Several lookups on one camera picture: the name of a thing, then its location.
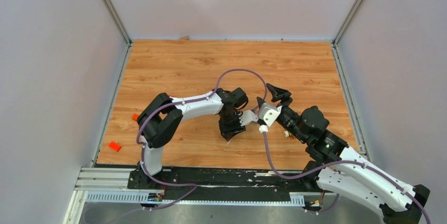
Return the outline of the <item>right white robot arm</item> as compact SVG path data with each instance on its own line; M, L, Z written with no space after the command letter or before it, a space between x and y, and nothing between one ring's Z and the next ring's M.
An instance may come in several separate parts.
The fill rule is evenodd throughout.
M431 219L425 210L430 190L421 185L411 185L399 180L368 161L353 147L328 130L329 121L317 106L302 113L290 108L291 93L269 83L271 103L258 98L259 131L263 134L266 152L269 152L267 132L278 123L286 137L292 137L306 145L305 151L312 158L305 170L294 176L279 173L278 176L301 179L304 189L320 188L348 198L377 214L384 223L419 223Z

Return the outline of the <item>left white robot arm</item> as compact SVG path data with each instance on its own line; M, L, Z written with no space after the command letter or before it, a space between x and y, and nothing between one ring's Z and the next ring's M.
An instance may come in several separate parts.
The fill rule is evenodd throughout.
M161 93L137 117L139 127L137 143L142 146L140 167L141 182L149 189L161 183L163 148L173 138L181 122L205 115L218 115L221 136L230 141L245 132L241 111L248 104L246 93L237 88L221 88L202 95L175 98Z

